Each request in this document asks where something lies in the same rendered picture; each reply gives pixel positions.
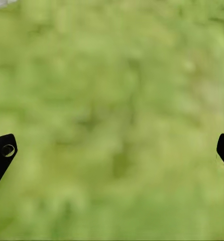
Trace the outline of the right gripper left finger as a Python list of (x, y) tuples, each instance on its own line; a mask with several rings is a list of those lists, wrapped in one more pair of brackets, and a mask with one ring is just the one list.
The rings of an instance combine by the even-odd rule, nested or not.
[(18, 152), (14, 134), (0, 137), (0, 180)]

